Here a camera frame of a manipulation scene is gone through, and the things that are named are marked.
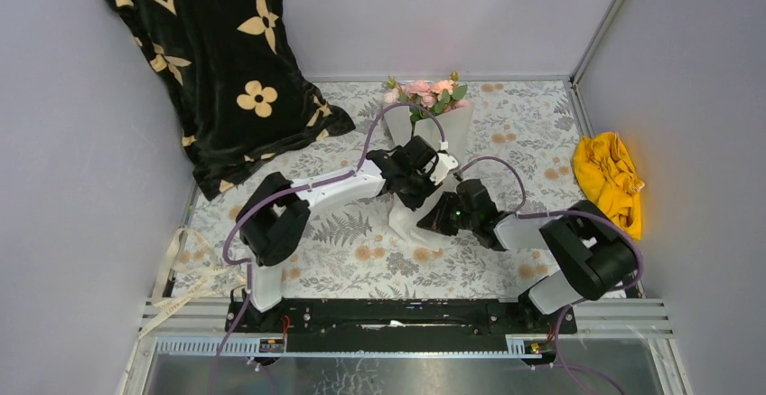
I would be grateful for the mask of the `white translucent wrapping paper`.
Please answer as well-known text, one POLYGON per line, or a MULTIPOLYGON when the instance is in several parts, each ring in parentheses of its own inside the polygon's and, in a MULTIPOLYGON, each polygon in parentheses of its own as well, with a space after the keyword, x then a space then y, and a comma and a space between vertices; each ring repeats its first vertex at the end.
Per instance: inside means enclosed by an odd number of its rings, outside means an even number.
MULTIPOLYGON (((414 123, 410 119, 410 108, 401 107, 386 112, 383 120, 397 146, 404 146, 412 137, 419 136, 430 147, 438 149, 441 147, 442 138, 445 137, 447 154, 461 166, 467 156, 473 113, 474 106, 467 103, 446 111, 435 119, 424 118, 414 123)), ((456 185, 457 180, 453 177, 453 172, 449 172, 440 183, 421 193, 418 199, 409 195, 406 201, 402 201, 399 195, 395 195, 388 214, 389 228, 407 246, 428 250, 446 248, 451 243, 450 236, 434 232, 427 227, 422 228, 418 223, 436 207, 442 194, 453 191, 456 185), (415 202, 419 202, 420 205, 414 207, 415 202)))

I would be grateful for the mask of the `pink fake flower bouquet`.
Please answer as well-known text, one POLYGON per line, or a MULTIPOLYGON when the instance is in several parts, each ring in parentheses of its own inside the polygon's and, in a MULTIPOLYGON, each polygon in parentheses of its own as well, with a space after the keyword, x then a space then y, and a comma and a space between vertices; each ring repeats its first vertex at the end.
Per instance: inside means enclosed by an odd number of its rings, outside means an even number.
POLYGON ((435 116, 471 105, 466 98, 468 86, 460 83, 460 75, 456 71, 446 79, 438 81, 398 82, 389 77, 386 88, 388 91, 383 96, 385 104, 413 103, 435 116))

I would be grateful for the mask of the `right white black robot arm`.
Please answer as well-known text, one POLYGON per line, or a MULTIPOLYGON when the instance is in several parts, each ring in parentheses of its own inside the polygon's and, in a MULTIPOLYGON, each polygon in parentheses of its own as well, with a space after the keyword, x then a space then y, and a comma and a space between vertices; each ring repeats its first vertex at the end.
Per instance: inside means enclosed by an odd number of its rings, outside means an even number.
POLYGON ((478 179, 443 193, 417 226, 444 236, 466 230, 495 251, 547 249, 558 270, 521 293, 509 312, 514 324, 532 334, 543 332, 566 306, 596 301, 643 270, 632 239, 592 202, 556 212, 501 211, 478 179))

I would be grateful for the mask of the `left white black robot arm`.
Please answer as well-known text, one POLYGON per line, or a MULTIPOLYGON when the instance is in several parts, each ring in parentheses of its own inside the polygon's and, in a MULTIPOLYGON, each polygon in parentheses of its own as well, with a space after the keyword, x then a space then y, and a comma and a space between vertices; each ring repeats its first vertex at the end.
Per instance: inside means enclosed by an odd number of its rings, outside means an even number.
POLYGON ((393 194, 414 212, 442 186, 458 160, 443 141, 432 147, 420 136, 404 146, 372 150, 360 164, 312 179, 268 175, 237 217, 234 231, 249 247, 246 321, 260 333, 277 327, 283 299, 280 264, 296 251, 309 220, 347 203, 393 194))

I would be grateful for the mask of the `black blanket with cream flowers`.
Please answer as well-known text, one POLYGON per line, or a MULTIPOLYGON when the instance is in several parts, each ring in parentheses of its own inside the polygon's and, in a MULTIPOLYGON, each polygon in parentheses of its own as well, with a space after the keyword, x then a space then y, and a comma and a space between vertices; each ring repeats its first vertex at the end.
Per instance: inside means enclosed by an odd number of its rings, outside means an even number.
POLYGON ((213 200, 286 152, 354 128, 302 74, 283 0, 106 0, 162 80, 213 200))

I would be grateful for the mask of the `floral patterned table mat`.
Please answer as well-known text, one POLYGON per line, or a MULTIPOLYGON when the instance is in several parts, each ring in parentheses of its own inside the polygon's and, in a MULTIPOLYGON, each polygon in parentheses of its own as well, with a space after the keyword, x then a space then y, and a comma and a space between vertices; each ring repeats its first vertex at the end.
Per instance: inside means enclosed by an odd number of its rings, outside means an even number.
MULTIPOLYGON (((324 82, 323 96, 344 108, 355 129, 277 157, 246 183, 213 201, 199 198, 189 227, 220 254, 238 212, 261 180, 274 171, 303 178, 355 165, 364 144, 392 144, 387 126, 376 122, 381 82, 324 82)), ((524 213, 563 210, 582 199, 571 170, 581 134, 569 86, 551 81, 475 81, 467 176, 478 178, 502 210, 524 213)), ((280 267, 287 297, 304 298, 513 298, 553 274, 556 262, 544 249, 496 252, 468 232, 444 249, 407 246, 388 226, 393 197, 362 200, 322 212, 307 225, 297 251, 280 267)))

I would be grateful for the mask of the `yellow cloth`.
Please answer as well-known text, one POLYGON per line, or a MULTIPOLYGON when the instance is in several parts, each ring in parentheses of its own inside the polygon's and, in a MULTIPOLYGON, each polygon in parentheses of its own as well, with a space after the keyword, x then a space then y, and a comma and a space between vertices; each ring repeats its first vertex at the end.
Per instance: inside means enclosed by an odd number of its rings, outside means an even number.
POLYGON ((633 240, 641 240, 644 225, 640 192, 645 182, 618 133, 582 136, 572 167, 586 198, 633 240))

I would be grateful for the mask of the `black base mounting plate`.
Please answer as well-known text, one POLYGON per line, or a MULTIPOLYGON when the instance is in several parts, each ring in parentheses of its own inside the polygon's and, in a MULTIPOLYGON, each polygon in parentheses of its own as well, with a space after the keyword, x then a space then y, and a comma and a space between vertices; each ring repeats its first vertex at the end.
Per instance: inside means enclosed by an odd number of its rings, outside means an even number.
POLYGON ((576 334, 574 313, 499 299, 284 299, 258 311, 231 299, 224 328, 275 334, 264 353, 507 353, 509 338, 576 334))

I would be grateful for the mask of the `cream printed ribbon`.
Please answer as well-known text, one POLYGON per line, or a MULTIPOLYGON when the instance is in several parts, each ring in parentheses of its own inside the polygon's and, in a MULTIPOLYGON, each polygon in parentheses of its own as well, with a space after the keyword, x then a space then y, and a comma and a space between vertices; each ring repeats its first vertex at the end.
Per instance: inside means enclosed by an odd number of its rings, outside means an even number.
POLYGON ((138 337, 146 337, 194 299, 221 296, 245 284, 241 268, 223 262, 199 232, 181 227, 163 256, 149 296, 157 314, 142 324, 138 337))

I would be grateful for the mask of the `aluminium frame rail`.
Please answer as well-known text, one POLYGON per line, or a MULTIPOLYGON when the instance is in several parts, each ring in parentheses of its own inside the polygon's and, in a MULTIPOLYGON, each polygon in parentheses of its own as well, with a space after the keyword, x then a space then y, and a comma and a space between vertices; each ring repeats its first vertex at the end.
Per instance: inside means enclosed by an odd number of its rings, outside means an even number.
MULTIPOLYGON (((219 297, 192 299, 173 314, 150 303, 145 305, 139 329, 151 336, 163 334, 224 335, 226 304, 219 297)), ((668 310, 656 298, 614 298, 586 302, 574 307, 572 319, 577 332, 566 338, 585 340, 630 340, 644 342, 650 349, 660 386, 665 394, 691 394, 692 388, 680 359, 668 310)))

